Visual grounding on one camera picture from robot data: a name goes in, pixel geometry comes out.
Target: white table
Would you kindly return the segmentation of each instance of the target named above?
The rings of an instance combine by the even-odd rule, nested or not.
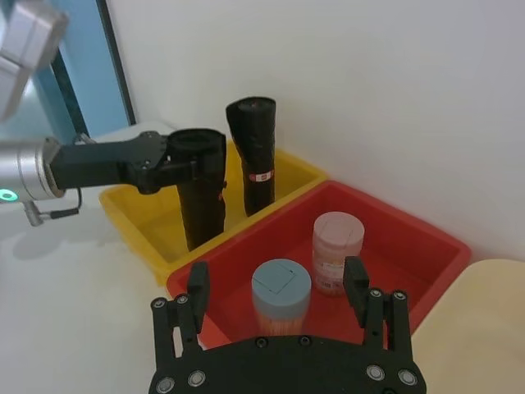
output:
[[[126,140],[144,123],[100,139]],[[0,205],[0,392],[144,394],[155,370],[149,303],[165,290],[84,190],[79,216],[32,228]],[[69,208],[76,193],[39,204]]]

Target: blue lid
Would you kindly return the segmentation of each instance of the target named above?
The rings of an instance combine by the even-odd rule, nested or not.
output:
[[[312,280],[299,263],[273,259],[261,264],[252,276],[253,305],[274,319],[303,316],[310,303]]]

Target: beige tabletop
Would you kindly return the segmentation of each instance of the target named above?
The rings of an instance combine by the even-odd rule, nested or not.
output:
[[[525,392],[525,263],[470,266],[413,334],[428,394]]]

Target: pink lid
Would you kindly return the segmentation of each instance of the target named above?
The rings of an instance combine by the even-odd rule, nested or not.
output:
[[[360,250],[363,244],[364,225],[349,213],[327,212],[315,221],[313,234],[317,241],[328,248]]]

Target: yellow plastic bin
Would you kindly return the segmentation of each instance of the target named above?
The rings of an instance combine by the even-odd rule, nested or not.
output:
[[[176,187],[141,195],[133,186],[117,186],[105,190],[100,203],[130,249],[146,261],[158,284],[165,286],[173,271],[312,189],[326,180],[326,174],[277,149],[276,202],[249,218],[244,213],[240,157],[231,141],[227,146],[226,180],[225,231],[191,252],[186,247]]]

